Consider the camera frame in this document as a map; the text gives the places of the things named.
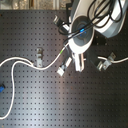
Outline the grey metal gripper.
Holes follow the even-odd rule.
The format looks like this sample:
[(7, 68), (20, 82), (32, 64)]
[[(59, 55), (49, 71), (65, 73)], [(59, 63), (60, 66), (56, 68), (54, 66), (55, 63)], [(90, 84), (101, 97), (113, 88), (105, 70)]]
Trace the grey metal gripper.
[(74, 52), (73, 59), (75, 62), (76, 71), (84, 70), (84, 52), (90, 47), (93, 37), (94, 37), (94, 29), (90, 28), (89, 30), (82, 29), (87, 23), (89, 19), (86, 16), (77, 17), (72, 24), (71, 30), (76, 31), (79, 30), (81, 34), (79, 36), (73, 37), (69, 40), (69, 47)]

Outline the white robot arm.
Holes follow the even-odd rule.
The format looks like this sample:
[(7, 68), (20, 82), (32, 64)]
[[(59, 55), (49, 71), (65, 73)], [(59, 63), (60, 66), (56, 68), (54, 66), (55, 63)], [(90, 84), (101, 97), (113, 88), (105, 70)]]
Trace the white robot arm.
[(69, 27), (69, 47), (74, 54), (75, 69), (84, 69), (86, 52), (97, 31), (107, 38), (117, 35), (124, 24), (128, 0), (74, 0)]

